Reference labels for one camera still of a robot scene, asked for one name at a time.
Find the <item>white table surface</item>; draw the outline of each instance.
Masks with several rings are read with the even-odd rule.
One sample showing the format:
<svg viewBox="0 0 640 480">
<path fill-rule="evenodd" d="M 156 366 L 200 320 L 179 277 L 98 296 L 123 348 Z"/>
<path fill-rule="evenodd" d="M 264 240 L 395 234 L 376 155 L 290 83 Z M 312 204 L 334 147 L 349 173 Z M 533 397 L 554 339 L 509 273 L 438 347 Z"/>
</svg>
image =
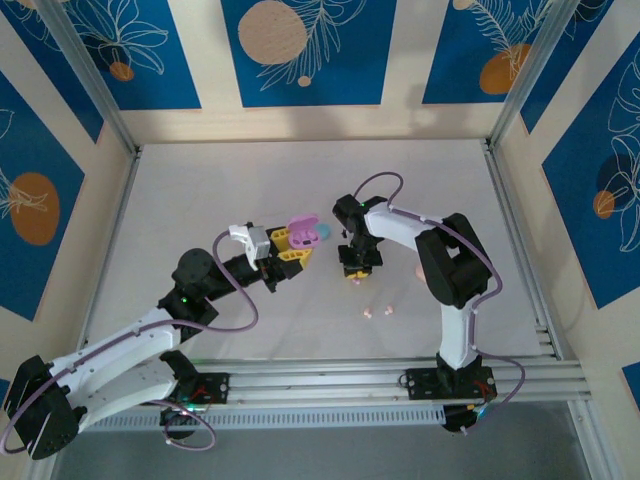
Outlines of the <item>white table surface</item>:
<svg viewBox="0 0 640 480">
<path fill-rule="evenodd" d="M 438 302 L 414 274 L 417 254 L 380 244 L 384 266 L 361 285 L 343 278 L 337 247 L 346 243 L 331 214 L 335 201 L 366 177 L 394 170 L 405 187 L 394 203 L 416 212 L 465 214 L 505 281 L 478 318 L 478 345 L 496 354 L 540 353 L 535 314 L 511 251 L 478 140 L 403 140 L 146 146 L 108 267 L 91 343 L 153 308 L 172 287 L 171 272 L 190 248 L 211 248 L 231 224 L 267 228 L 317 213 L 332 235 L 309 267 L 275 294 L 248 290 L 260 321 L 242 334 L 202 333 L 183 349 L 191 358 L 322 359 L 433 356 L 440 344 Z M 367 186 L 363 199 L 388 196 L 395 178 Z M 222 260 L 242 253 L 223 241 Z M 387 305 L 394 308 L 386 316 Z M 215 303 L 217 326 L 240 326 L 251 311 L 239 295 Z M 371 308 L 373 318 L 363 316 Z"/>
</svg>

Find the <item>metal grille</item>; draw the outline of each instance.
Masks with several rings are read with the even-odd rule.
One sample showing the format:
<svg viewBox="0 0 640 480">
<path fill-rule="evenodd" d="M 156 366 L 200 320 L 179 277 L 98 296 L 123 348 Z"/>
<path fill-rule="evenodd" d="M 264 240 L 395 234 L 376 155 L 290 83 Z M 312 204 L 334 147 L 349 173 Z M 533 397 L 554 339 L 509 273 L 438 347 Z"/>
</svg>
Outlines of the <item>metal grille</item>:
<svg viewBox="0 0 640 480">
<path fill-rule="evenodd" d="M 351 407 L 313 409 L 229 409 L 207 412 L 202 417 L 216 430 L 367 427 L 382 425 L 442 425 L 445 423 L 442 406 L 420 405 L 402 407 Z M 87 431 L 149 431 L 160 428 L 158 410 L 131 410 L 93 425 Z M 191 419 L 171 430 L 201 428 Z"/>
</svg>

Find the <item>blue object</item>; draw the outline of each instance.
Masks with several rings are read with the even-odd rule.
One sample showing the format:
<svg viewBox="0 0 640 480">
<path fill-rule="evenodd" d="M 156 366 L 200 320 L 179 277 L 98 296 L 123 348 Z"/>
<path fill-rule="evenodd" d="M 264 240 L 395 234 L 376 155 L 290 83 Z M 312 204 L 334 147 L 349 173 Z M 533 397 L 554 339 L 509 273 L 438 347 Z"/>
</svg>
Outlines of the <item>blue object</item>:
<svg viewBox="0 0 640 480">
<path fill-rule="evenodd" d="M 535 128 L 612 3 L 613 0 L 581 1 L 520 110 L 529 133 Z"/>
<path fill-rule="evenodd" d="M 640 410 L 640 362 L 622 368 L 638 410 Z"/>
<path fill-rule="evenodd" d="M 314 228 L 323 241 L 329 238 L 329 236 L 331 235 L 331 227 L 326 223 L 318 223 Z"/>
<path fill-rule="evenodd" d="M 4 405 L 4 397 L 7 396 L 9 391 L 9 382 L 0 378 L 0 405 Z"/>
<path fill-rule="evenodd" d="M 395 8 L 396 0 L 222 0 L 242 105 L 245 108 L 379 105 Z M 245 15 L 256 20 L 252 21 L 255 51 L 248 47 L 249 53 L 238 33 Z M 261 18 L 268 18 L 273 24 L 256 30 Z M 296 32 L 297 25 L 304 30 Z M 267 57 L 258 61 L 262 55 L 258 42 L 271 41 L 271 52 L 277 47 L 291 49 L 291 44 L 286 42 L 295 37 L 292 32 L 307 38 L 297 56 L 285 63 L 270 65 L 265 65 Z"/>
<path fill-rule="evenodd" d="M 640 35 L 543 163 L 598 308 L 640 286 L 638 91 Z"/>
<path fill-rule="evenodd" d="M 10 195 L 7 185 L 25 173 L 35 173 L 46 177 L 53 184 L 55 192 L 40 186 L 23 187 L 35 206 L 28 203 L 19 205 L 20 221 L 14 224 L 16 205 L 9 205 L 6 215 L 0 215 L 0 306 L 33 320 L 44 293 L 58 255 L 71 212 L 76 203 L 84 173 L 76 165 L 58 140 L 49 132 L 38 116 L 0 74 L 0 200 Z M 58 197 L 59 215 L 55 219 L 55 206 L 38 207 L 38 195 L 46 194 L 52 201 Z M 27 227 L 26 235 L 40 234 L 48 229 L 50 237 L 45 244 L 37 246 L 18 234 L 21 227 Z"/>
</svg>

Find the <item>pink object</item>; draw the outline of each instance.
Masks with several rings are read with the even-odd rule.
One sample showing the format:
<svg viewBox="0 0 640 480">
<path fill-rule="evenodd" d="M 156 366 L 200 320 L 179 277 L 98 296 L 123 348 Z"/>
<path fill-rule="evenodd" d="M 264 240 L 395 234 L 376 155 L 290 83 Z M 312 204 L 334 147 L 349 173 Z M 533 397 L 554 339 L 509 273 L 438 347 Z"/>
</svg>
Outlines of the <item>pink object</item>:
<svg viewBox="0 0 640 480">
<path fill-rule="evenodd" d="M 289 245 L 295 250 L 316 247 L 322 239 L 314 225 L 319 222 L 316 214 L 297 215 L 289 221 Z"/>
</svg>

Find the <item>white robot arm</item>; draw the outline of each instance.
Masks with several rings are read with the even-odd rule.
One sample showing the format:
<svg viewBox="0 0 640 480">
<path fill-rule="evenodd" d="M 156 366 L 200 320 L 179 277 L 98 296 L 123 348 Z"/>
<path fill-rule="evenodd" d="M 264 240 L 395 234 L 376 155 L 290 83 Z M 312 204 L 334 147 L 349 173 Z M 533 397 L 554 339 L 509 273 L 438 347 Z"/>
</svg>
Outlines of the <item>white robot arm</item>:
<svg viewBox="0 0 640 480">
<path fill-rule="evenodd" d="M 93 423 L 142 403 L 224 403 L 229 375 L 200 374 L 173 349 L 199 333 L 195 327 L 206 328 L 218 315 L 211 302 L 238 285 L 262 281 L 275 292 L 280 281 L 302 271 L 297 259 L 278 257 L 269 240 L 273 230 L 230 227 L 244 255 L 221 264 L 203 249 L 189 250 L 171 275 L 174 288 L 132 325 L 51 363 L 37 355 L 23 362 L 4 409 L 31 458 L 53 455 Z M 3 433 L 2 446 L 6 438 Z"/>
<path fill-rule="evenodd" d="M 364 220 L 369 233 L 377 238 L 392 240 L 418 252 L 416 238 L 423 232 L 437 228 L 431 224 L 441 224 L 443 219 L 439 217 L 425 217 L 411 213 L 414 218 L 402 215 L 394 211 L 393 206 L 379 203 L 372 207 L 365 215 Z M 470 315 L 473 298 L 467 301 L 462 308 L 455 305 L 440 304 L 442 310 L 442 341 L 440 344 L 440 357 L 454 370 L 466 367 L 477 356 L 471 348 Z"/>
<path fill-rule="evenodd" d="M 351 234 L 349 244 L 338 247 L 347 278 L 368 276 L 374 267 L 382 266 L 377 245 L 389 239 L 418 253 L 427 286 L 440 302 L 438 368 L 434 372 L 407 372 L 407 376 L 415 374 L 414 383 L 422 379 L 424 384 L 437 385 L 424 389 L 426 393 L 415 399 L 475 398 L 476 387 L 486 386 L 491 371 L 482 366 L 474 349 L 473 305 L 486 292 L 492 273 L 467 218 L 459 213 L 446 218 L 424 216 L 399 209 L 383 197 L 361 203 L 353 195 L 340 198 L 333 214 Z M 495 389 L 485 392 L 488 396 L 497 393 Z"/>
</svg>

